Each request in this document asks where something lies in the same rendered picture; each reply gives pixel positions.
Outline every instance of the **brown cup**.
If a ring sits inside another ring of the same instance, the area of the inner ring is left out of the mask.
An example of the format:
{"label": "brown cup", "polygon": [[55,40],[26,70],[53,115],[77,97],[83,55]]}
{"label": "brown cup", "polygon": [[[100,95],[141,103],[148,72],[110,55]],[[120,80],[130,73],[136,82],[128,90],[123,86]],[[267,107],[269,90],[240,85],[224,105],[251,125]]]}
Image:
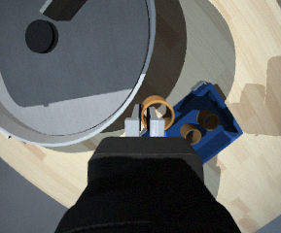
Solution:
{"label": "brown cup", "polygon": [[180,129],[180,133],[181,133],[182,137],[187,139],[191,145],[198,143],[201,139],[200,131],[196,128],[196,126],[194,124],[191,124],[191,123],[186,123],[186,124],[182,125],[182,127]]}
{"label": "brown cup", "polygon": [[197,114],[196,119],[197,119],[197,122],[208,131],[214,130],[215,128],[218,127],[218,125],[220,123],[219,117],[217,115],[209,112],[208,110],[201,110]]}
{"label": "brown cup", "polygon": [[147,125],[147,118],[144,116],[145,111],[154,104],[163,104],[166,106],[166,113],[163,116],[163,119],[165,120],[165,128],[164,130],[167,130],[171,127],[175,120],[175,112],[173,111],[173,108],[165,101],[164,98],[158,95],[151,95],[148,98],[146,98],[143,103],[141,104],[141,121],[145,128],[148,128]]}

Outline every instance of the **black round knob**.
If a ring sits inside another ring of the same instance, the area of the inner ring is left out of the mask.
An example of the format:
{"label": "black round knob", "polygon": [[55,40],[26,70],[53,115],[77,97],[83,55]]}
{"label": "black round knob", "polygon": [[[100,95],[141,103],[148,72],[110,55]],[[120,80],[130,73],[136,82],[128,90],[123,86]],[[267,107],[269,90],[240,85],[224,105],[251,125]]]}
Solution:
{"label": "black round knob", "polygon": [[57,43],[57,30],[48,21],[35,20],[26,28],[25,43],[34,52],[50,52]]}

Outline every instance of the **blue tray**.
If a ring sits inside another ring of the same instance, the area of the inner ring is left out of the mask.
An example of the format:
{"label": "blue tray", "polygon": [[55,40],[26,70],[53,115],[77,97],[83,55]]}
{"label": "blue tray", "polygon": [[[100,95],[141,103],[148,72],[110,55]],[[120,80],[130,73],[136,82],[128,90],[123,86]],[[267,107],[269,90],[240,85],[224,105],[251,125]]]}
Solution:
{"label": "blue tray", "polygon": [[[201,139],[192,147],[203,164],[243,134],[224,100],[211,83],[204,83],[197,90],[191,91],[173,107],[173,110],[175,120],[172,126],[165,131],[164,136],[182,137],[180,134],[182,125],[193,123],[201,132]],[[220,118],[220,125],[212,131],[206,131],[196,120],[200,110],[208,110],[217,115]],[[150,137],[150,132],[148,131],[142,137]]]}

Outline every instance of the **wood grain surface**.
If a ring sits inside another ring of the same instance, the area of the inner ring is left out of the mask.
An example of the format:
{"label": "wood grain surface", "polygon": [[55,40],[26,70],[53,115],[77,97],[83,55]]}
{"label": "wood grain surface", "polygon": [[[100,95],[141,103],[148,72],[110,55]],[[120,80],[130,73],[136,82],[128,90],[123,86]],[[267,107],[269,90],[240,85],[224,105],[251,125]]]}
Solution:
{"label": "wood grain surface", "polygon": [[70,208],[88,184],[95,148],[124,136],[134,104],[158,94],[174,106],[198,81],[216,83],[244,134],[204,164],[205,184],[242,232],[255,232],[281,215],[281,9],[272,0],[157,0],[156,7],[152,64],[122,117],[64,148],[0,133],[0,157]]}

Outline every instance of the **blue plastic container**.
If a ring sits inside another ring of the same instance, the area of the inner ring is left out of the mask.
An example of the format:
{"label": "blue plastic container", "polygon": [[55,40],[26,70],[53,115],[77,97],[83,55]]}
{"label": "blue plastic container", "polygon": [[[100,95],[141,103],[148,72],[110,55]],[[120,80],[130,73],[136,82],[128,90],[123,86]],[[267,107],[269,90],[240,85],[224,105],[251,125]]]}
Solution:
{"label": "blue plastic container", "polygon": [[[165,131],[165,137],[182,137],[180,129],[186,123],[194,124],[201,132],[201,139],[192,145],[203,164],[234,142],[243,134],[235,118],[213,84],[204,83],[197,90],[191,91],[173,107],[175,120]],[[219,126],[207,131],[198,124],[196,116],[201,110],[208,110],[220,118]],[[149,137],[148,131],[142,137]]]}

